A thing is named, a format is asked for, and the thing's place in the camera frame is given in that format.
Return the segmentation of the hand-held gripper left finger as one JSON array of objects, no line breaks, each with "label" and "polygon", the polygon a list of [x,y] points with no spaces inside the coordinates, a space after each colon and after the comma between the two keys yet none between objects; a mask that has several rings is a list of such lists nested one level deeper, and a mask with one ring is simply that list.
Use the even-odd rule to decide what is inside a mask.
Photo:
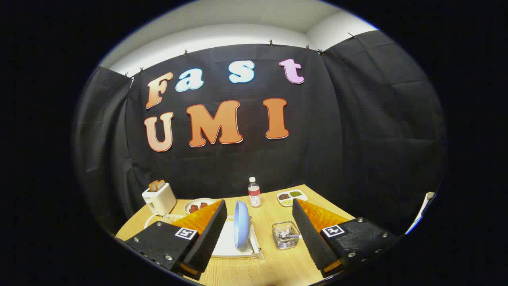
[{"label": "hand-held gripper left finger", "polygon": [[167,271],[199,280],[226,219],[226,203],[219,200],[173,223],[154,222],[124,244]]}]

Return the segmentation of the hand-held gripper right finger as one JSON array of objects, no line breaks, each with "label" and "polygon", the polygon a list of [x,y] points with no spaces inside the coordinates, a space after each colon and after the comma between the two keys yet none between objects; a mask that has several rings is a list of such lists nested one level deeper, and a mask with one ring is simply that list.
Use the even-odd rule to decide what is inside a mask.
[{"label": "hand-held gripper right finger", "polygon": [[292,215],[324,278],[356,271],[398,242],[397,235],[364,217],[346,219],[301,199],[294,199]]}]

